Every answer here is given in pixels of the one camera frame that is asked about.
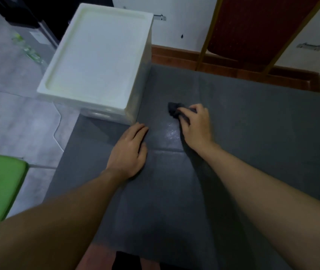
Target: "white plastic container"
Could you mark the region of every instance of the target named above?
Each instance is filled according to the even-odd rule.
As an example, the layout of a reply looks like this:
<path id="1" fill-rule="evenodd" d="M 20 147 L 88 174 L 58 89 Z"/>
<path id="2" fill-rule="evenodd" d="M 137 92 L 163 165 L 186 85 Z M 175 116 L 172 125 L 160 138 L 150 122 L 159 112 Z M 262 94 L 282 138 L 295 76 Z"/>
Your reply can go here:
<path id="1" fill-rule="evenodd" d="M 133 124 L 151 66 L 153 14 L 80 4 L 37 92 L 89 116 Z"/>

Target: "gray mat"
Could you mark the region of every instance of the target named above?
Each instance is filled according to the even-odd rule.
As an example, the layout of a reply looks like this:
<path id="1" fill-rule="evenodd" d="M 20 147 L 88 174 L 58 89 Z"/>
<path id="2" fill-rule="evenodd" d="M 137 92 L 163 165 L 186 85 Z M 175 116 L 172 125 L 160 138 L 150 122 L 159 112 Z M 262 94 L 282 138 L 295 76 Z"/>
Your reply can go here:
<path id="1" fill-rule="evenodd" d="M 115 194 L 94 241 L 189 269 L 288 269 L 183 146 L 169 101 L 203 103 L 225 150 L 320 199 L 320 94 L 153 65 L 138 116 L 150 127 L 147 162 Z M 80 115 L 46 197 L 97 176 L 125 129 Z"/>

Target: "white cable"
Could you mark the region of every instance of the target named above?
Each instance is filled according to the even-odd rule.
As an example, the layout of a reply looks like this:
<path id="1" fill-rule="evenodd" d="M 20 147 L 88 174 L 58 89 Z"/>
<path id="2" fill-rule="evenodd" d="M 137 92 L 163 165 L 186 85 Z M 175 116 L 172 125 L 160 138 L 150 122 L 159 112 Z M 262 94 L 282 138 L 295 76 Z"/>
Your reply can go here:
<path id="1" fill-rule="evenodd" d="M 60 116 L 59 124 L 58 124 L 58 126 L 56 127 L 56 129 L 55 129 L 54 133 L 52 134 L 52 137 L 54 138 L 55 142 L 58 144 L 58 146 L 59 146 L 60 150 L 61 150 L 62 152 L 64 152 L 63 148 L 60 146 L 59 142 L 58 142 L 58 141 L 56 140 L 56 138 L 55 138 L 55 133 L 56 133 L 56 131 L 58 130 L 58 128 L 59 128 L 59 126 L 60 126 L 60 122 L 61 122 L 61 114 L 60 114 L 60 112 L 59 112 L 58 108 L 55 106 L 55 103 L 53 102 L 52 104 L 54 105 L 54 107 L 55 107 L 56 111 L 58 112 L 58 114 L 59 114 L 59 116 Z"/>

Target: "wooden baseboard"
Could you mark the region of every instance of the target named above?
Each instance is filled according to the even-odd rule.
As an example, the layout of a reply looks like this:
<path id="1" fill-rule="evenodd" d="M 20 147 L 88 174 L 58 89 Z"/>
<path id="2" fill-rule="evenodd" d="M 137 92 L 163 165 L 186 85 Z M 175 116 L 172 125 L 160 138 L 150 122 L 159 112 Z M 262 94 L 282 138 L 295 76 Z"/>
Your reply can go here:
<path id="1" fill-rule="evenodd" d="M 199 52 L 153 45 L 153 63 L 195 70 Z M 236 60 L 206 54 L 198 71 L 225 77 L 257 81 L 265 65 L 241 63 Z M 297 70 L 274 66 L 263 83 L 290 87 L 300 90 L 320 92 L 320 74 L 317 72 Z"/>

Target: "metal bracket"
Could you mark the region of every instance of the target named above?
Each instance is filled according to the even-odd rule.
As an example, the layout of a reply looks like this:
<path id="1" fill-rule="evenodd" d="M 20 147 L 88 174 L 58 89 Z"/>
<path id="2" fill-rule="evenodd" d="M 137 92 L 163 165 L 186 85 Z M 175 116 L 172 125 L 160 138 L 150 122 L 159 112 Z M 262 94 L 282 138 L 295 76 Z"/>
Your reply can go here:
<path id="1" fill-rule="evenodd" d="M 166 17 L 164 15 L 154 15 L 154 20 L 166 21 Z"/>
<path id="2" fill-rule="evenodd" d="M 308 43 L 299 44 L 296 46 L 296 48 L 305 48 L 305 49 L 320 51 L 320 45 L 309 45 Z"/>

